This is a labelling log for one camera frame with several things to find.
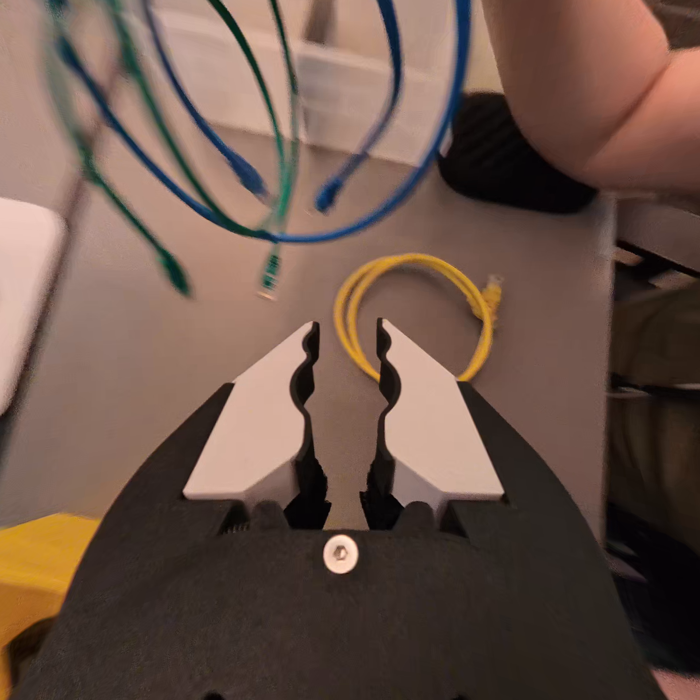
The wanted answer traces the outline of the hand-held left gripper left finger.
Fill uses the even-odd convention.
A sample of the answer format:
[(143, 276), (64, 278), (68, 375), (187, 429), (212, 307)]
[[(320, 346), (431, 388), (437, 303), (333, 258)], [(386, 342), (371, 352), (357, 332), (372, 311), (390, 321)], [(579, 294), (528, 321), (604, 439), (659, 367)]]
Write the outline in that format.
[(190, 501), (274, 502), (293, 529), (321, 530), (328, 479), (306, 402), (314, 392), (320, 325), (303, 324), (232, 382), (183, 489)]

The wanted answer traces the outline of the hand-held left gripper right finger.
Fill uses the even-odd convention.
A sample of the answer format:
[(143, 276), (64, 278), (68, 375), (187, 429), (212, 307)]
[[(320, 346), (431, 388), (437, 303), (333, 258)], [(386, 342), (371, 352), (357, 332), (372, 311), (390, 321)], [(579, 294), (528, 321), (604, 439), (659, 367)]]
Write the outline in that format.
[(381, 395), (361, 505), (371, 530), (392, 529), (414, 502), (440, 523), (450, 503), (499, 502), (505, 489), (457, 378), (388, 319), (377, 320)]

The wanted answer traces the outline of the yellow plastic bin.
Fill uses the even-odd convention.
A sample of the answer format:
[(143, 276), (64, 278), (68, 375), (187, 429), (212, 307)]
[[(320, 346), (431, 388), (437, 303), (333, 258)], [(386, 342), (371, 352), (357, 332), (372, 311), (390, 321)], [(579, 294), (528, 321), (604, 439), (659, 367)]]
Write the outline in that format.
[(1, 530), (1, 698), (11, 694), (8, 648), (59, 613), (100, 520), (53, 514)]

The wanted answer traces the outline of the person's right forearm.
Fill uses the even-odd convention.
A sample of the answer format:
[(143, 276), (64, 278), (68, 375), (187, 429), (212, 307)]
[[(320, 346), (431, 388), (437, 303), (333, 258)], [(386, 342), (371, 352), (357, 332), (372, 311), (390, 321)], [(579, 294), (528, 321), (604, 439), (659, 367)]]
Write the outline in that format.
[(553, 166), (599, 190), (699, 195), (699, 48), (643, 1), (483, 1), (503, 92)]

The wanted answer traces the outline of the person's olive trousers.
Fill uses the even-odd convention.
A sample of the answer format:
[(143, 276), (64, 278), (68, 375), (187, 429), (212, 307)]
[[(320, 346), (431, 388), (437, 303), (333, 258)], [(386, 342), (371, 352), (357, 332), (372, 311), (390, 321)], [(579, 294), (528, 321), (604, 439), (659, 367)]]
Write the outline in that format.
[(609, 500), (699, 553), (699, 281), (617, 302)]

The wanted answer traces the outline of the black mesh pad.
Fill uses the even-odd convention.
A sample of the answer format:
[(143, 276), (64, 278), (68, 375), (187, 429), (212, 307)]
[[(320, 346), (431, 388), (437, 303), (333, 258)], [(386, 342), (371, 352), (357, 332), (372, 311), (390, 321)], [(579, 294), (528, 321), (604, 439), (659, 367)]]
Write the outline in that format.
[(538, 213), (577, 214), (599, 194), (534, 150), (496, 92), (462, 93), (437, 167), (464, 197)]

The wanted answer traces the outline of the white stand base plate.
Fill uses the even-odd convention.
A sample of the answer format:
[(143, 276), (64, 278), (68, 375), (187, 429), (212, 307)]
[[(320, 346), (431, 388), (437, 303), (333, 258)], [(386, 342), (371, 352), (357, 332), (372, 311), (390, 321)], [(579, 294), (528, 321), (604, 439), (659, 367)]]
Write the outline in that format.
[(18, 388), (65, 233), (55, 212), (1, 198), (2, 414)]

